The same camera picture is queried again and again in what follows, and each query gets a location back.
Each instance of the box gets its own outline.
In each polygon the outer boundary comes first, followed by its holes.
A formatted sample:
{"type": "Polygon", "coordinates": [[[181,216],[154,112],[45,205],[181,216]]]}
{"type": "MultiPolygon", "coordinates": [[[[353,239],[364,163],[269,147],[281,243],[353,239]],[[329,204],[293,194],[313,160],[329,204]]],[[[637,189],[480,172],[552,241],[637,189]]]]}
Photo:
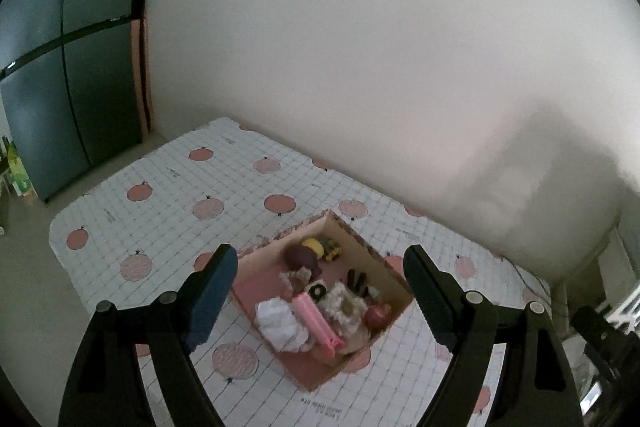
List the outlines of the box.
{"type": "Polygon", "coordinates": [[[282,283],[278,275],[288,271],[281,258],[282,251],[289,245],[299,244],[307,237],[318,235],[331,237],[342,248],[340,257],[335,261],[320,262],[321,279],[333,286],[340,279],[346,281],[347,271],[351,268],[356,272],[366,272],[367,284],[375,286],[380,291],[383,301],[391,305],[392,321],[384,330],[372,335],[366,347],[347,355],[335,367],[319,362],[311,353],[277,352],[267,340],[263,339],[274,357],[285,367],[287,376],[307,391],[313,391],[331,380],[353,359],[369,349],[369,346],[391,327],[414,300],[411,288],[402,276],[347,223],[331,210],[326,210],[299,225],[280,232],[258,247],[239,253],[238,276],[232,288],[232,295],[252,325],[255,326],[255,305],[282,295],[282,283]]]}

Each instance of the pink tube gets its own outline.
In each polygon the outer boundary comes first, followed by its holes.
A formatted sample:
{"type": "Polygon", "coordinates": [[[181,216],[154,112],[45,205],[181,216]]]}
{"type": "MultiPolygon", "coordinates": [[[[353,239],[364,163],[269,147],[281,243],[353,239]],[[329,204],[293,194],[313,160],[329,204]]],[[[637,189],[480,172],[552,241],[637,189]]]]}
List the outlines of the pink tube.
{"type": "Polygon", "coordinates": [[[320,310],[307,293],[301,293],[291,301],[291,306],[305,326],[324,347],[330,357],[335,356],[335,349],[344,346],[344,341],[329,327],[320,310]]]}

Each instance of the crumpled white paper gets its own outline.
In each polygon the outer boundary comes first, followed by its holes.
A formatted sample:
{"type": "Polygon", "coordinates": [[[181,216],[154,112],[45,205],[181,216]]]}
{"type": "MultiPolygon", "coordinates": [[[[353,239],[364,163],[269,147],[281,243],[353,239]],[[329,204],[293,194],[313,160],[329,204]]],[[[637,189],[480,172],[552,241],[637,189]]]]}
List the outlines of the crumpled white paper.
{"type": "Polygon", "coordinates": [[[276,351],[304,353],[311,349],[312,342],[308,342],[309,331],[298,321],[289,304],[280,297],[258,303],[255,307],[255,321],[262,336],[276,351]]]}

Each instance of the cardboard box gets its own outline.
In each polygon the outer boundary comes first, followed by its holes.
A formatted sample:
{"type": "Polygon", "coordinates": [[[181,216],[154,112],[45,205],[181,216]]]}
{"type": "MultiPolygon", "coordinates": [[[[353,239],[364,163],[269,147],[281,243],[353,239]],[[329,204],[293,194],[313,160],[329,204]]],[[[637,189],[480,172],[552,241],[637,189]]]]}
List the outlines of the cardboard box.
{"type": "Polygon", "coordinates": [[[391,327],[414,300],[411,288],[402,276],[347,223],[331,210],[326,210],[295,227],[280,232],[258,247],[239,253],[238,276],[232,288],[232,295],[252,324],[257,303],[282,295],[282,283],[278,275],[288,271],[282,261],[282,251],[289,245],[300,244],[303,239],[318,235],[331,237],[342,247],[342,254],[338,259],[330,263],[320,262],[321,279],[329,286],[333,286],[340,279],[345,282],[347,271],[351,268],[356,272],[366,272],[367,284],[377,288],[383,302],[391,305],[392,321],[385,330],[378,331],[371,337],[367,347],[347,355],[334,367],[319,362],[311,353],[277,352],[267,340],[263,339],[264,344],[285,367],[288,376],[307,391],[315,390],[340,373],[351,360],[368,349],[391,327]]]}

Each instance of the yellow ball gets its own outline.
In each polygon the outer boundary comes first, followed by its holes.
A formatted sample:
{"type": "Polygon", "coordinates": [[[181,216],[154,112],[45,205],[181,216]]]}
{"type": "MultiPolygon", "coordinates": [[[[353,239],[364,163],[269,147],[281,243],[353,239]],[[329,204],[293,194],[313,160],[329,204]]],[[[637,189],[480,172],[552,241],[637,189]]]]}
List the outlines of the yellow ball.
{"type": "Polygon", "coordinates": [[[307,237],[302,242],[302,246],[310,248],[311,250],[316,252],[316,257],[318,257],[318,259],[322,259],[322,256],[324,255],[324,248],[322,247],[320,241],[318,241],[317,239],[313,237],[307,237]]]}

